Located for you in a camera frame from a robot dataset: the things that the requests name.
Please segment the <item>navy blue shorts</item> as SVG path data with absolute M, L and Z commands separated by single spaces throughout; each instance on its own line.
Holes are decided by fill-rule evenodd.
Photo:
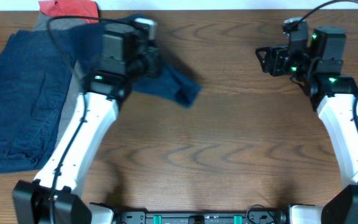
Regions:
M 135 18 L 138 16 L 76 26 L 68 31 L 73 53 L 86 73 L 85 91 L 105 95 L 117 100 L 119 105 L 132 91 L 138 91 L 190 107 L 201 86 L 165 60 L 161 53 L 160 76 L 142 76 Z

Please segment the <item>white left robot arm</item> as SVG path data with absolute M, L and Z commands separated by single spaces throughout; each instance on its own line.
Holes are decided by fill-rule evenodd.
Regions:
M 100 23 L 95 47 L 83 50 L 89 63 L 75 111 L 52 156 L 32 182 L 19 181 L 12 196 L 19 223 L 117 223 L 112 208 L 85 204 L 85 180 L 101 141 L 117 120 L 140 77 L 162 69 L 154 44 L 157 23 L 144 17 Z

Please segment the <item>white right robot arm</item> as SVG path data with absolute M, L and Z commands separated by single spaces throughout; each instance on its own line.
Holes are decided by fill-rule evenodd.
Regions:
M 340 170 L 342 190 L 325 206 L 289 205 L 277 223 L 358 223 L 358 87 L 342 75 L 346 33 L 340 27 L 319 26 L 309 33 L 305 20 L 283 23 L 288 43 L 258 48 L 265 73 L 289 75 L 310 99 L 326 128 Z

